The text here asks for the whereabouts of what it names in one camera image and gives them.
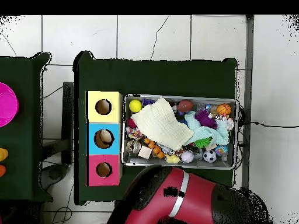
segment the white stripe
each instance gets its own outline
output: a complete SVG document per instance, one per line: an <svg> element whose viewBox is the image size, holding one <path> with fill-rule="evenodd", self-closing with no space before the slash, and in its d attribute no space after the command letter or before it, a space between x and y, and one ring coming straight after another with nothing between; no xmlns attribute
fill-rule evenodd
<svg viewBox="0 0 299 224"><path fill-rule="evenodd" d="M182 182L182 185L180 186L180 191L181 192L186 193L188 181L189 181L189 173L186 173L184 171L183 182ZM182 205L183 199L184 199L183 197L179 197L179 196L177 197L177 199L175 201L175 204L172 208L172 211L169 214L169 217L176 216L176 214L179 212L180 206Z"/></svg>

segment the metal tray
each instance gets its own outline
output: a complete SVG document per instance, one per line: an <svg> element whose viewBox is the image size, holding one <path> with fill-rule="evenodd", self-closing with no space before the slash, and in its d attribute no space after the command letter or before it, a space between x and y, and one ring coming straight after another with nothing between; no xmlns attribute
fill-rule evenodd
<svg viewBox="0 0 299 224"><path fill-rule="evenodd" d="M150 95L150 94L128 94L124 97L123 102L123 127L122 127L122 146L121 146L121 161L126 166L150 166L150 165L165 165L165 166L180 166L185 168L194 168L194 169L223 169L229 170L233 169L236 165L237 159L237 130L238 130L238 121L236 119L236 115L239 111L239 104L236 100L233 99L219 99L219 98L199 98L199 97L182 97L182 96L162 96L167 101L172 102L180 102L181 100L191 100L194 104L192 110L197 111L197 106L203 104L221 104L226 103L231 106L231 114L230 117L234 120L235 127L232 131L230 131L229 135L229 144L228 144L228 157L227 161L223 162L219 156L217 156L217 160L213 163L208 163L205 160L193 160L191 163L167 163L165 159L159 159L157 157L153 157L144 159L135 154L130 154L126 151L127 142L130 138L127 136L125 132L126 121L131 117L132 112L130 111L128 104L133 99L138 99L142 101L142 99L151 99L158 100L160 95Z"/></svg>

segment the dark green tablecloth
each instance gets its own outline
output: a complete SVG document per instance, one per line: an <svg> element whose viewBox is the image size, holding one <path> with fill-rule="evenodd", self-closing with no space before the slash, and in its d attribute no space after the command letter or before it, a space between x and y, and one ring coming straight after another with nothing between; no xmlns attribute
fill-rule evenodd
<svg viewBox="0 0 299 224"><path fill-rule="evenodd" d="M118 91L149 95L235 98L234 58L218 61L129 61L94 59L89 51L74 61L75 72L75 202L120 200L133 178L144 167L123 166L119 186L85 186L85 91ZM209 180L232 185L232 170L186 169Z"/></svg>
<svg viewBox="0 0 299 224"><path fill-rule="evenodd" d="M38 53L33 58L0 57L0 82L16 94L19 111L15 118L0 128L0 148L9 152L0 162L6 173L0 178L0 200L51 201L41 189L41 70L50 54Z"/></svg>

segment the pink cube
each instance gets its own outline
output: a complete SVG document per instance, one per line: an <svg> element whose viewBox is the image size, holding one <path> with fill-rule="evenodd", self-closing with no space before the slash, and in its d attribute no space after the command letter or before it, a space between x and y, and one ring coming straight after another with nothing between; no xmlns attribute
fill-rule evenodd
<svg viewBox="0 0 299 224"><path fill-rule="evenodd" d="M117 186L121 177L119 155L89 155L87 186Z"/></svg>

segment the pink bowl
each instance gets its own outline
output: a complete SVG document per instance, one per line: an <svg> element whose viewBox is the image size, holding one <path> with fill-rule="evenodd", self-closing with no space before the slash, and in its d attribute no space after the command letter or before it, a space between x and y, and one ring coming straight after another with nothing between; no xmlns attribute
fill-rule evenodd
<svg viewBox="0 0 299 224"><path fill-rule="evenodd" d="M19 109L19 103L13 90L0 82L0 127L12 121Z"/></svg>

